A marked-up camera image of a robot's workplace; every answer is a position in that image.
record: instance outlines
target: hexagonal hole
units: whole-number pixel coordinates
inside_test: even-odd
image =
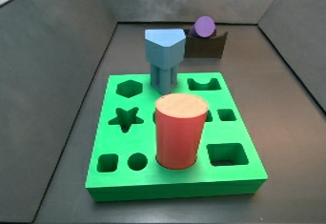
[[[117,85],[116,94],[131,98],[143,92],[143,84],[133,80],[127,80]]]

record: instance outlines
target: blue pentagonal prism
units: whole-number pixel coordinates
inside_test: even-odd
[[[145,30],[149,82],[161,94],[169,93],[176,85],[176,66],[183,60],[184,44],[183,30]]]

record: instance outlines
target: rectangular hole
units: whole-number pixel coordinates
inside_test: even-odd
[[[220,109],[218,110],[218,114],[219,114],[219,119],[222,121],[235,121],[235,115],[231,109]]]
[[[99,173],[111,173],[117,169],[119,157],[115,153],[103,154],[97,158],[96,170]]]

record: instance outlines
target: shape sorter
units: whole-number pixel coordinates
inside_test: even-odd
[[[254,193],[267,179],[222,74],[179,73],[172,92],[208,104],[196,162],[184,170],[165,169],[155,159],[161,95],[149,75],[109,76],[85,182],[96,202]]]

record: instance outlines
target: purple cylinder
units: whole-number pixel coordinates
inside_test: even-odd
[[[192,37],[207,38],[215,31],[215,23],[211,17],[202,16],[188,31]]]

